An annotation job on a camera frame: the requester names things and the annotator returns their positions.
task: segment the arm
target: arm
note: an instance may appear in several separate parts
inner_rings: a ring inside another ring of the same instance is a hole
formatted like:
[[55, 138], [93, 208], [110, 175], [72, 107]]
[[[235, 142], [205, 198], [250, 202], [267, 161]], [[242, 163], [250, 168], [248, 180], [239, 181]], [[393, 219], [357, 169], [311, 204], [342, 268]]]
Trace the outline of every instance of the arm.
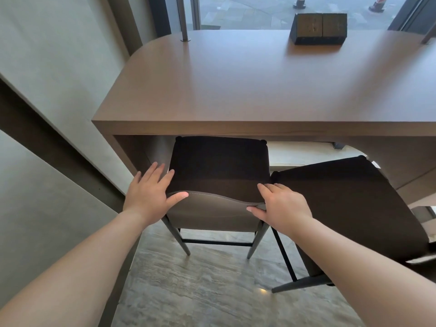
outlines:
[[0, 311], [0, 326], [94, 326], [127, 253], [142, 231], [188, 193], [166, 198], [174, 171], [153, 163], [130, 184], [123, 212], [20, 291]]
[[258, 185], [263, 210], [247, 208], [289, 236], [329, 276], [368, 326], [434, 326], [436, 284], [312, 218], [304, 197]]

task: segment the black box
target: black box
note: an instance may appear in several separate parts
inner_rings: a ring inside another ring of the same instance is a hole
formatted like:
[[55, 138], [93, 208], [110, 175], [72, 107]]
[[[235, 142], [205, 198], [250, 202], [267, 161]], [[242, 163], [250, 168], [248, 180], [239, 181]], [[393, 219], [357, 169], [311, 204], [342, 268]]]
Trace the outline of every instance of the black box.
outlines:
[[296, 45], [341, 45], [347, 37], [347, 14], [296, 14], [290, 37]]

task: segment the chair leg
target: chair leg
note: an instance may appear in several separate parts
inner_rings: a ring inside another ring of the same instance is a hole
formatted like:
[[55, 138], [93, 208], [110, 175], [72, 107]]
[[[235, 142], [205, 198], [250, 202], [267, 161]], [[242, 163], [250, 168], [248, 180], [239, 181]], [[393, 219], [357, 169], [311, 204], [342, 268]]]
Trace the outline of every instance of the chair leg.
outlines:
[[288, 282], [284, 285], [274, 287], [272, 289], [272, 293], [287, 291], [287, 290], [295, 290], [319, 285], [325, 285], [331, 283], [329, 277], [325, 274], [318, 276], [307, 276], [297, 281]]
[[182, 249], [185, 251], [185, 253], [190, 256], [191, 252], [188, 249], [188, 246], [186, 246], [186, 244], [183, 243], [183, 239], [182, 236], [180, 235], [180, 232], [178, 231], [177, 228], [175, 228], [173, 225], [171, 225], [170, 220], [168, 219], [168, 217], [165, 215], [162, 218], [163, 223], [165, 224], [166, 228], [171, 232], [171, 234], [175, 237], [175, 239], [177, 240], [177, 242], [179, 242], [180, 246], [182, 247]]
[[256, 232], [256, 235], [254, 236], [253, 244], [250, 250], [248, 251], [247, 259], [250, 259], [251, 256], [253, 256], [254, 251], [256, 250], [257, 246], [259, 245], [260, 241], [262, 240], [263, 236], [268, 230], [268, 227], [270, 227], [270, 225], [268, 225], [265, 222], [262, 222], [262, 228], [258, 232]]
[[288, 268], [289, 274], [291, 275], [292, 281], [297, 281], [297, 276], [292, 268], [291, 262], [289, 261], [288, 255], [286, 254], [285, 247], [283, 247], [283, 243], [280, 240], [280, 236], [275, 229], [272, 229], [274, 233], [275, 240], [277, 241], [277, 245], [279, 246], [280, 252], [282, 253], [283, 259], [285, 260], [286, 267]]

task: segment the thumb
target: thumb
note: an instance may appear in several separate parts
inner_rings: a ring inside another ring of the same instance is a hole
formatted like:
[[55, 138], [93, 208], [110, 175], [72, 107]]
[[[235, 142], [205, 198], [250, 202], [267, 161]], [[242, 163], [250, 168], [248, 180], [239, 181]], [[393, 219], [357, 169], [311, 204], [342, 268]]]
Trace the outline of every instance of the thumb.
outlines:
[[166, 199], [166, 206], [168, 209], [171, 209], [174, 205], [179, 203], [183, 198], [187, 198], [189, 194], [185, 191], [181, 191], [179, 193], [176, 193], [174, 195], [171, 195]]
[[256, 207], [247, 207], [247, 210], [250, 211], [255, 217], [259, 218], [260, 220], [265, 221], [266, 212], [264, 210], [256, 208]]

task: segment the hand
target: hand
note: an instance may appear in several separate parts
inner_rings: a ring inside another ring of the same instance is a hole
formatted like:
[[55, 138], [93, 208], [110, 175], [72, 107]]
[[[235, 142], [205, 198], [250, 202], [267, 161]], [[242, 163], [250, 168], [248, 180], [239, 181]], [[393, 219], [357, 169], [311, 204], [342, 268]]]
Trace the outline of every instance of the hand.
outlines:
[[136, 214], [144, 221], [144, 228], [162, 219], [166, 212], [188, 197], [187, 192], [179, 192], [167, 198], [165, 190], [171, 182], [174, 170], [170, 170], [162, 179], [159, 178], [165, 164], [157, 167], [154, 162], [141, 178], [138, 172], [127, 191], [123, 212]]
[[280, 183], [259, 183], [257, 188], [265, 199], [266, 211], [255, 207], [247, 207], [247, 210], [280, 233], [292, 238], [305, 221], [312, 220], [312, 212], [300, 193]]

